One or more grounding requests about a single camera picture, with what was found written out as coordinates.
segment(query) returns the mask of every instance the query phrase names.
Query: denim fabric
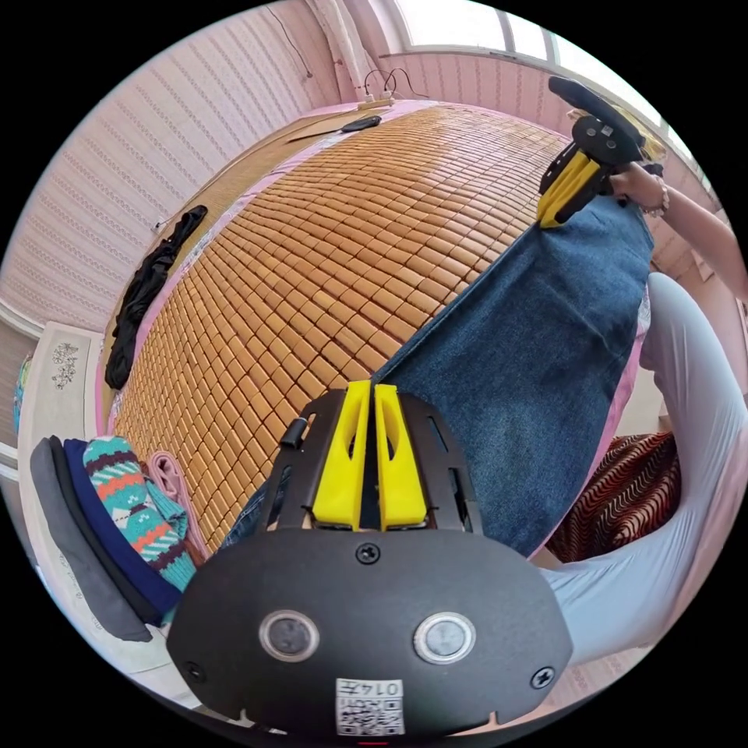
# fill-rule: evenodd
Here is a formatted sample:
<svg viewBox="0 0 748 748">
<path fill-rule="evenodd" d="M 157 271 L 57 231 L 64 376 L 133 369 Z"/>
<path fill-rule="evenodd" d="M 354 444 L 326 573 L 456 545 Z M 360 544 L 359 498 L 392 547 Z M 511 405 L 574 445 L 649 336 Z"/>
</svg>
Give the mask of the denim fabric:
<svg viewBox="0 0 748 748">
<path fill-rule="evenodd" d="M 530 227 L 375 375 L 435 406 L 462 445 L 486 536 L 529 556 L 584 487 L 632 350 L 653 247 L 599 197 Z M 224 540 L 256 524 L 262 487 Z"/>
</svg>

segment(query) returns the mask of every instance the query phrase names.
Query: white sleeve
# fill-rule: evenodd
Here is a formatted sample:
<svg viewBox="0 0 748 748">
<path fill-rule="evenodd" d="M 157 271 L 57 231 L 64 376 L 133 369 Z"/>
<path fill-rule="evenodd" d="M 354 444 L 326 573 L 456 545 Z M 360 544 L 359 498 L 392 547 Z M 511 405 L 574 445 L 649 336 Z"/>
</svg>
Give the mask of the white sleeve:
<svg viewBox="0 0 748 748">
<path fill-rule="evenodd" d="M 678 447 L 682 491 L 657 531 L 603 556 L 541 570 L 572 637 L 571 665 L 657 640 L 689 572 L 722 468 L 748 411 L 722 345 L 675 281 L 649 280 L 651 328 L 641 364 L 654 371 Z"/>
</svg>

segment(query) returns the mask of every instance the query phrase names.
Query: pink cloth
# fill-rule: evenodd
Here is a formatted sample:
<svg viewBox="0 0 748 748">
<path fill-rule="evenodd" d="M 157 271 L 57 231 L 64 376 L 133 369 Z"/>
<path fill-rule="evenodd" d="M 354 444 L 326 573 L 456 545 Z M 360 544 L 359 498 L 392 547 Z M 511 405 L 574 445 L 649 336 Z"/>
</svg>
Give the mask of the pink cloth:
<svg viewBox="0 0 748 748">
<path fill-rule="evenodd" d="M 187 512 L 187 540 L 192 543 L 203 560 L 209 558 L 210 551 L 197 524 L 197 515 L 187 491 L 187 481 L 176 457 L 170 452 L 154 452 L 148 460 L 148 472 L 150 479 L 163 494 Z"/>
</svg>

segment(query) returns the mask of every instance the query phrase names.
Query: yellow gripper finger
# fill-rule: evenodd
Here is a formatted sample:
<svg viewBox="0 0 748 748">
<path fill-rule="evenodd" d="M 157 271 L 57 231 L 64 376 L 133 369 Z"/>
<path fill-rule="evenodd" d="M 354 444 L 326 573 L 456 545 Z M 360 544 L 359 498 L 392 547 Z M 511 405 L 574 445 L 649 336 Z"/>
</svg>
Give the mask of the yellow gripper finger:
<svg viewBox="0 0 748 748">
<path fill-rule="evenodd" d="M 426 501 L 395 386 L 374 387 L 374 415 L 382 531 L 422 524 Z"/>
<path fill-rule="evenodd" d="M 312 506 L 317 524 L 358 530 L 371 392 L 368 380 L 348 384 Z"/>
<path fill-rule="evenodd" d="M 540 228 L 556 228 L 561 225 L 556 220 L 557 213 L 587 184 L 599 168 L 599 164 L 591 161 L 581 151 L 574 154 L 538 201 Z"/>
</svg>

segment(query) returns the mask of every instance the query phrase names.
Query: window frame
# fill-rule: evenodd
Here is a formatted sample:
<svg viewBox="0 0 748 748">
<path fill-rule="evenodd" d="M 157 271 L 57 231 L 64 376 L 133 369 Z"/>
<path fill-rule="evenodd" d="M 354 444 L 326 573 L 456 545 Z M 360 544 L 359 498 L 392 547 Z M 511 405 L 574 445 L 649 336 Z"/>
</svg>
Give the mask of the window frame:
<svg viewBox="0 0 748 748">
<path fill-rule="evenodd" d="M 704 171 L 696 162 L 696 159 L 693 157 L 693 155 L 691 155 L 690 157 L 687 156 L 677 145 L 675 145 L 675 143 L 670 138 L 670 125 L 665 121 L 665 119 L 662 119 L 662 123 L 660 125 L 655 124 L 652 120 L 649 119 L 649 117 L 638 111 L 632 104 L 625 101 L 617 94 L 613 93 L 610 90 L 607 90 L 599 83 L 596 83 L 594 80 L 591 80 L 578 72 L 574 72 L 573 70 L 562 67 L 559 62 L 559 47 L 558 43 L 556 42 L 556 34 L 554 32 L 545 29 L 543 26 L 539 26 L 543 34 L 543 41 L 545 42 L 545 55 L 547 59 L 543 60 L 538 57 L 533 57 L 532 55 L 524 55 L 516 51 L 511 22 L 506 11 L 496 9 L 496 15 L 499 17 L 499 23 L 501 24 L 504 36 L 504 46 L 506 47 L 506 50 L 491 49 L 486 47 L 468 47 L 461 44 L 413 44 L 411 41 L 410 32 L 408 31 L 408 23 L 402 10 L 400 10 L 400 6 L 397 4 L 397 0 L 379 0 L 379 2 L 386 3 L 389 9 L 389 15 L 392 20 L 393 26 L 399 37 L 398 47 L 400 48 L 400 50 L 390 50 L 390 53 L 392 55 L 415 55 L 431 53 L 500 58 L 505 59 L 508 62 L 516 62 L 522 65 L 527 65 L 529 67 L 539 69 L 543 72 L 549 73 L 550 75 L 562 76 L 565 78 L 573 78 L 575 80 L 578 80 L 580 83 L 593 90 L 599 96 L 602 96 L 609 103 L 617 104 L 618 106 L 631 111 L 631 113 L 636 116 L 643 125 L 651 130 L 653 135 L 656 135 L 664 143 L 667 144 L 668 148 L 678 158 L 680 158 L 681 161 L 683 161 L 683 163 L 698 178 L 701 186 L 704 187 L 710 197 L 712 197 L 712 199 L 716 199 L 716 195 L 714 194 L 714 190 L 711 187 L 711 184 L 706 181 Z"/>
</svg>

